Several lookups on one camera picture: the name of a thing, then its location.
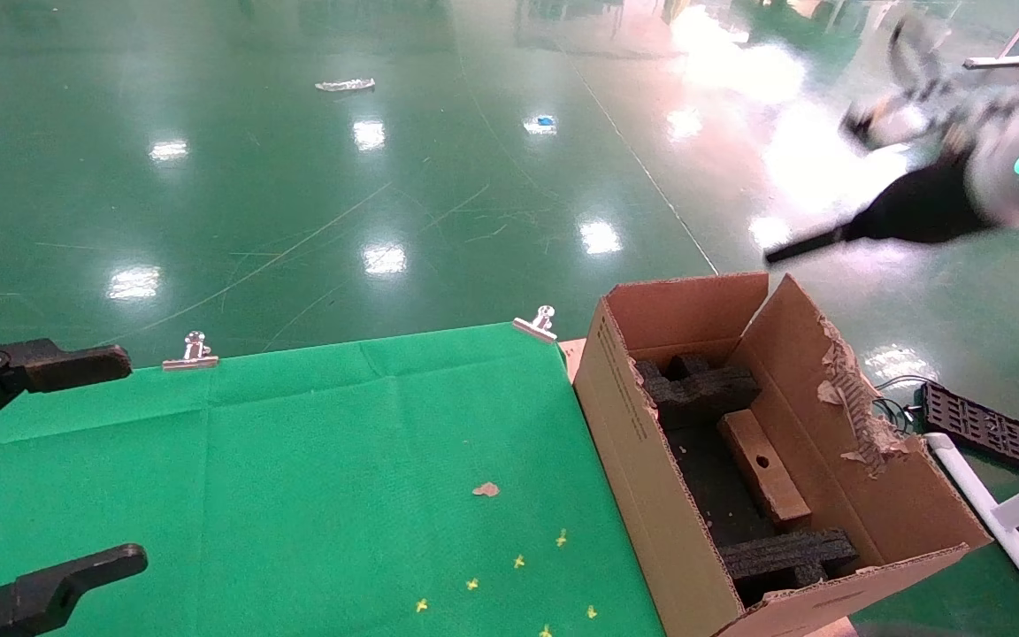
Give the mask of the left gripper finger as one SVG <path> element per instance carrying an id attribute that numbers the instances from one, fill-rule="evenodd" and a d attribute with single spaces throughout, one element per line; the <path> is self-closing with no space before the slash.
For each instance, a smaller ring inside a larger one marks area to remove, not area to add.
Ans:
<path id="1" fill-rule="evenodd" d="M 50 339 L 0 343 L 0 411 L 23 394 L 53 394 L 130 374 L 128 352 L 118 344 L 67 351 Z"/>
<path id="2" fill-rule="evenodd" d="M 40 636 L 67 625 L 81 597 L 147 569 L 146 549 L 128 543 L 36 570 L 0 586 L 0 636 Z"/>

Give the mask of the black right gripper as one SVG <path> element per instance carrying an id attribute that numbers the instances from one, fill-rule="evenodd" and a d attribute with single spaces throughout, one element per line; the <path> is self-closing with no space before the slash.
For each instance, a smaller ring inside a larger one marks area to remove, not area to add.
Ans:
<path id="1" fill-rule="evenodd" d="M 845 226 L 803 235 L 764 253 L 765 266 L 853 241 L 946 243 L 996 228 L 971 199 L 966 158 L 938 161 L 894 179 Z"/>

